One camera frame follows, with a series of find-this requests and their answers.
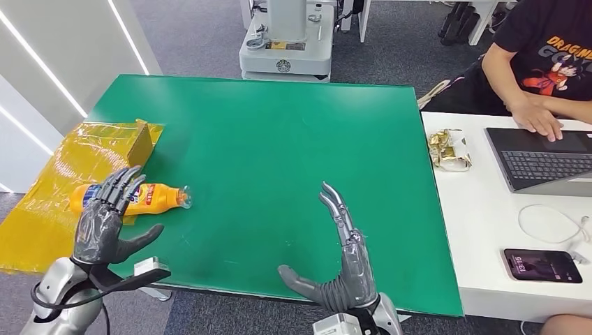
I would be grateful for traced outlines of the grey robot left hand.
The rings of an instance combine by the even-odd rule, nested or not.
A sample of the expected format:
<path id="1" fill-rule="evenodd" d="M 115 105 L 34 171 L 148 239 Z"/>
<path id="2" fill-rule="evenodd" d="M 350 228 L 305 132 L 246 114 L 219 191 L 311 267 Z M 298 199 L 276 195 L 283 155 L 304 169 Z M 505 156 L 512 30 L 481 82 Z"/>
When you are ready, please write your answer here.
<path id="1" fill-rule="evenodd" d="M 84 207 L 75 233 L 72 257 L 78 262 L 119 264 L 154 242 L 164 226 L 156 224 L 132 239 L 120 239 L 124 213 L 146 176 L 142 167 L 124 167 L 110 174 Z"/>

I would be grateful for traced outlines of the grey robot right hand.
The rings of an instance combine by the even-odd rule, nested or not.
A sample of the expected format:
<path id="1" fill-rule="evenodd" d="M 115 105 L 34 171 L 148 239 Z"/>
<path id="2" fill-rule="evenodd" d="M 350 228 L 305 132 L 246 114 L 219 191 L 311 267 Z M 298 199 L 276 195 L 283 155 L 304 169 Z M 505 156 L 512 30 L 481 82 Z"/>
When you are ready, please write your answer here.
<path id="1" fill-rule="evenodd" d="M 319 199 L 335 223 L 341 245 L 341 270 L 336 278 L 324 283 L 304 278 L 288 265 L 279 266 L 278 273 L 292 291 L 329 311 L 344 313 L 374 303 L 379 294 L 364 236 L 354 227 L 346 202 L 327 182 L 321 187 Z"/>

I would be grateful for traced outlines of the person's right hand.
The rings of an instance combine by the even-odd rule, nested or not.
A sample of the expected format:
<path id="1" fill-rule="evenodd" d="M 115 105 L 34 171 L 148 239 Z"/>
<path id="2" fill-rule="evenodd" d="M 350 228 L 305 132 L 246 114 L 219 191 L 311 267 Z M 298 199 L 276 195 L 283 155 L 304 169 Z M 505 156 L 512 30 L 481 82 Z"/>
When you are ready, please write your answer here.
<path id="1" fill-rule="evenodd" d="M 549 110 L 525 100 L 511 105 L 509 111 L 519 127 L 542 135 L 550 142 L 563 139 L 563 125 Z"/>

